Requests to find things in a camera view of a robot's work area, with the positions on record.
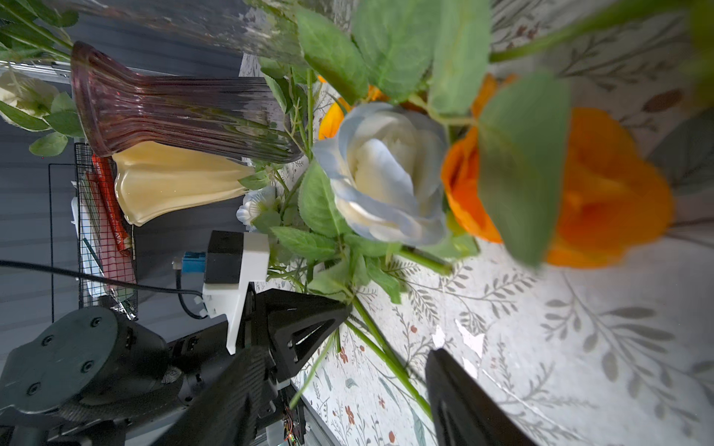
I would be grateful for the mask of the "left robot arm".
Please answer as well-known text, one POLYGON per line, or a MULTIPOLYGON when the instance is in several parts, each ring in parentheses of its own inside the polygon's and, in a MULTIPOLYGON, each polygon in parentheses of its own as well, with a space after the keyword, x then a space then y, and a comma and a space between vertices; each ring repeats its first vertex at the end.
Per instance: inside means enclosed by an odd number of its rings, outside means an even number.
POLYGON ((204 282, 238 287, 238 334, 220 327, 167 342, 102 307, 76 310, 14 349, 1 375, 5 445, 122 445, 167 416, 161 445, 247 445, 351 307, 318 295, 255 290, 250 261, 206 260, 204 282))

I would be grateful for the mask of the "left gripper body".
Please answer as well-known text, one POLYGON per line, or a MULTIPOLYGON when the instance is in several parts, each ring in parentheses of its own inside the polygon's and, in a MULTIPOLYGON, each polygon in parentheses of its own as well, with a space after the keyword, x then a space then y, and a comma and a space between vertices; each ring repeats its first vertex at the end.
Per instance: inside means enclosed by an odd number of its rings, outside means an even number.
POLYGON ((267 352, 267 377, 283 382, 295 377, 319 347, 347 321, 351 305, 329 297, 278 288, 247 291, 235 336, 219 323, 168 343, 172 364, 185 373, 191 390, 213 384, 244 349, 267 352))

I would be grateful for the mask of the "cream white rose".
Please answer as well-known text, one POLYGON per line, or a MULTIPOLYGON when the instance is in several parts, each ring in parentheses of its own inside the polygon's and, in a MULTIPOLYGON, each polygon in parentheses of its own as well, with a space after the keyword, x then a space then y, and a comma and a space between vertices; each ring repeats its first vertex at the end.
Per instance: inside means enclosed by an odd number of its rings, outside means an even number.
POLYGON ((70 61, 74 42, 66 30, 78 20, 77 11, 44 1, 1 3, 1 118, 37 133, 29 147, 35 156, 58 156, 85 137, 71 95, 20 70, 70 61))

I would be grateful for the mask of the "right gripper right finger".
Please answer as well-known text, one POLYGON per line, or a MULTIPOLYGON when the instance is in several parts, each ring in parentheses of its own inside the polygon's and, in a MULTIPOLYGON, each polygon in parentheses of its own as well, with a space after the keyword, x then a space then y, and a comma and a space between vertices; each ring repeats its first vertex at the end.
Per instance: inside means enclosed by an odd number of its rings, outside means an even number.
POLYGON ((430 352, 426 383, 440 445, 532 445, 534 442, 445 350, 430 352))

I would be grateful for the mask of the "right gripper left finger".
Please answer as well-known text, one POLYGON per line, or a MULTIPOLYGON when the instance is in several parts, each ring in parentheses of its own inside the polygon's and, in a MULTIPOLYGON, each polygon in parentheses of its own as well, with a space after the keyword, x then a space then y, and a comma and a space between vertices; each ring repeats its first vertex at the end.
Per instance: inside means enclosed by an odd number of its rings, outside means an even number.
POLYGON ((277 396, 265 347, 243 350, 156 445, 248 445, 277 396))

